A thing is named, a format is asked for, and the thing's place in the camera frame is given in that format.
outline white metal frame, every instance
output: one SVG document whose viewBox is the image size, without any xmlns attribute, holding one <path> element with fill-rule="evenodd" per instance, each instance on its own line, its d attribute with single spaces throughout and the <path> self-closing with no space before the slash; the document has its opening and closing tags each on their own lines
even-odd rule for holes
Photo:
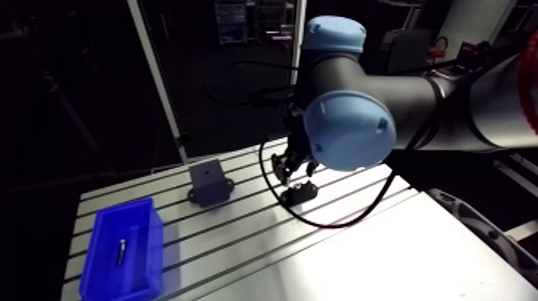
<svg viewBox="0 0 538 301">
<path fill-rule="evenodd" d="M 301 45 L 303 44 L 304 24 L 307 17 L 307 0 L 296 0 L 295 4 L 295 34 L 293 39 L 293 53 L 291 54 L 291 65 L 299 66 L 301 57 Z M 291 72 L 290 84 L 297 82 L 297 70 Z"/>
<path fill-rule="evenodd" d="M 178 143 L 181 134 L 179 133 L 178 123 L 176 122 L 174 111 L 171 106 L 170 98 L 168 97 L 167 89 L 164 86 L 163 77 L 155 58 L 155 53 L 153 51 L 153 46 L 151 45 L 150 37 L 147 33 L 146 23 L 142 16 L 142 11 L 140 10 L 140 5 L 138 0 L 127 0 L 127 5 L 129 6 L 130 15 L 133 18 L 134 26 L 136 31 L 139 34 L 140 43 L 142 43 L 142 48 L 146 56 L 147 64 L 150 67 L 151 77 L 159 93 L 159 98 L 161 104 L 163 105 L 164 114 L 167 117 L 168 126 L 174 136 L 174 140 Z M 181 145 L 178 145 L 179 156 L 183 163 L 189 163 L 187 153 L 185 148 Z"/>
</svg>

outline black cable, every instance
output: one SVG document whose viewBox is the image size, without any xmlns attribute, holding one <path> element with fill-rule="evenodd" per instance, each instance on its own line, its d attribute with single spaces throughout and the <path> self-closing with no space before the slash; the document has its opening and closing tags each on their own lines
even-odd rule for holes
<svg viewBox="0 0 538 301">
<path fill-rule="evenodd" d="M 446 50 L 446 49 L 448 48 L 448 39 L 447 39 L 447 37 L 444 37 L 444 36 L 440 36 L 440 37 L 438 37 L 438 38 L 436 39 L 436 41 L 433 42 L 433 46 L 434 46 L 435 48 L 437 48 L 437 43 L 439 43 L 440 41 L 444 41 L 444 47 L 443 47 L 442 50 Z"/>
<path fill-rule="evenodd" d="M 211 91 L 211 87 L 209 83 L 210 83 L 211 77 L 215 74 L 215 72 L 223 68 L 227 68 L 229 66 L 235 66 L 235 65 L 259 65 L 259 66 L 267 66 L 271 68 L 280 68 L 280 69 L 286 69 L 286 70 L 298 70 L 299 69 L 298 67 L 274 64 L 272 62 L 261 62 L 261 61 L 236 61 L 236 62 L 229 62 L 226 64 L 217 65 L 206 74 L 205 85 L 204 85 L 206 94 L 212 102 L 216 102 L 224 106 L 249 106 L 251 105 L 250 102 L 225 102 L 217 98 Z M 292 86 L 279 87 L 278 89 L 285 90 L 284 88 L 289 89 L 289 88 L 292 88 Z"/>
</svg>

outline dark background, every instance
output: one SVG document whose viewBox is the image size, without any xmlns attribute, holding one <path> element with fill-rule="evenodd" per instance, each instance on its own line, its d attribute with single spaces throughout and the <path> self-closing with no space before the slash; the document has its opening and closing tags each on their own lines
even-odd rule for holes
<svg viewBox="0 0 538 301">
<path fill-rule="evenodd" d="M 189 156 L 232 151 L 284 130 L 283 108 L 219 106 L 208 101 L 203 83 L 205 73 L 223 62 L 289 64 L 289 49 L 219 46 L 213 1 L 141 4 L 180 128 L 191 137 Z M 450 1 L 428 5 L 431 13 L 420 24 L 435 36 Z M 159 22 L 162 12 L 173 22 L 169 38 Z M 362 22 L 368 40 L 361 62 L 383 73 L 377 46 L 404 15 L 373 1 L 309 0 L 307 19 L 320 14 Z M 59 299 L 80 194 L 180 158 L 126 1 L 0 0 L 0 33 L 14 24 L 27 28 L 28 37 L 0 40 L 1 212 L 9 242 L 2 266 L 8 266 L 11 288 L 3 292 Z M 241 67 L 217 74 L 214 88 L 241 102 L 248 91 L 286 84 L 288 76 Z M 460 196 L 507 230 L 534 219 L 538 204 L 493 168 L 493 159 L 505 155 L 395 152 L 387 161 L 418 188 Z"/>
</svg>

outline aluminum table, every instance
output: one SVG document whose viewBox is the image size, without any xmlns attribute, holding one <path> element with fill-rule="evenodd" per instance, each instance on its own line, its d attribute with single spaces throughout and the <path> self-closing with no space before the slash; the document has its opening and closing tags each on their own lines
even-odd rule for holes
<svg viewBox="0 0 538 301">
<path fill-rule="evenodd" d="M 286 140 L 269 142 L 264 164 Z M 229 201 L 187 201 L 188 167 L 82 195 L 62 300 L 78 285 L 95 212 L 151 196 L 164 222 L 161 300 L 538 300 L 538 292 L 435 200 L 396 177 L 383 202 L 345 230 L 294 220 L 263 181 L 257 146 L 215 156 L 235 181 Z M 341 223 L 374 199 L 391 169 L 353 173 L 319 167 L 318 197 L 296 208 L 318 223 Z M 295 173 L 304 181 L 305 170 Z M 273 174 L 270 180 L 283 191 Z"/>
</svg>

